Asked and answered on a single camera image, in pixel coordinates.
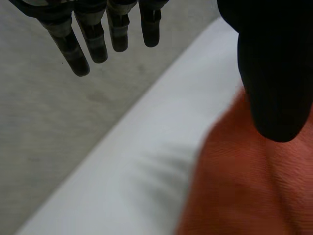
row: metal finger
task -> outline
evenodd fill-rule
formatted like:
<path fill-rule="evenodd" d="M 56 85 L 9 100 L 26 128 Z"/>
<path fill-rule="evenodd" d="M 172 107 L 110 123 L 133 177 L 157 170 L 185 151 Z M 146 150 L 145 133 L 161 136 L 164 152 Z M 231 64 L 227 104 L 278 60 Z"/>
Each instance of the metal finger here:
<path fill-rule="evenodd" d="M 113 49 L 117 52 L 128 48 L 128 13 L 138 0 L 108 0 L 107 15 Z"/>
<path fill-rule="evenodd" d="M 41 21 L 77 76 L 89 73 L 89 65 L 73 32 L 72 18 L 56 22 Z"/>
<path fill-rule="evenodd" d="M 75 3 L 75 17 L 83 33 L 92 60 L 103 63 L 108 58 L 101 19 L 107 0 L 78 1 Z"/>
<path fill-rule="evenodd" d="M 141 29 L 147 47 L 155 47 L 160 41 L 161 8 L 168 0 L 139 0 Z"/>

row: white fabric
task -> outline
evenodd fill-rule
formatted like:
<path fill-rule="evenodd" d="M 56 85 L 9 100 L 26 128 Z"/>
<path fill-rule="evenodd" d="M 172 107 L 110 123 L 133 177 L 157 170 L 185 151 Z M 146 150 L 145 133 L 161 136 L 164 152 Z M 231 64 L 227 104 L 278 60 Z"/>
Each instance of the white fabric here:
<path fill-rule="evenodd" d="M 214 22 L 17 234 L 173 234 L 202 140 L 241 86 L 236 45 Z"/>

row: orange towel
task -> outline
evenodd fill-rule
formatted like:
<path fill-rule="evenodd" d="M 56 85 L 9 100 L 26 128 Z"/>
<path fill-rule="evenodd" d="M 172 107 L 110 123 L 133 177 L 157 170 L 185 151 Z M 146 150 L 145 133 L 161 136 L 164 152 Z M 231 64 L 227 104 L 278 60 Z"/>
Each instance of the orange towel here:
<path fill-rule="evenodd" d="M 291 142 L 253 126 L 244 92 L 205 141 L 179 235 L 313 235 L 313 113 Z"/>

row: orange cloth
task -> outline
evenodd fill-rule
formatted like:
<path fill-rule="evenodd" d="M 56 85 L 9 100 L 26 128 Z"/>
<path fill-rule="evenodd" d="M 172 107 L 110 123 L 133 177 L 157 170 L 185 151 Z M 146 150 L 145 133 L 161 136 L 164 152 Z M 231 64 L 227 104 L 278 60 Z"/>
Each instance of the orange cloth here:
<path fill-rule="evenodd" d="M 195 169 L 179 235 L 313 235 L 313 113 L 291 142 L 263 138 L 242 92 Z"/>

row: gray surface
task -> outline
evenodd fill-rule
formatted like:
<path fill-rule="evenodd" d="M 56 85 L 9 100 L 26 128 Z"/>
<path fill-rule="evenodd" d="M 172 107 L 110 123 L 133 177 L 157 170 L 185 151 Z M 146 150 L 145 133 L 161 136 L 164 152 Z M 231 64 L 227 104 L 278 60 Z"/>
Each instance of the gray surface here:
<path fill-rule="evenodd" d="M 0 234 L 11 235 L 134 102 L 217 16 L 215 1 L 171 0 L 161 41 L 146 48 L 138 7 L 129 49 L 76 77 L 48 33 L 8 1 L 0 3 Z M 74 31 L 84 52 L 77 23 Z"/>

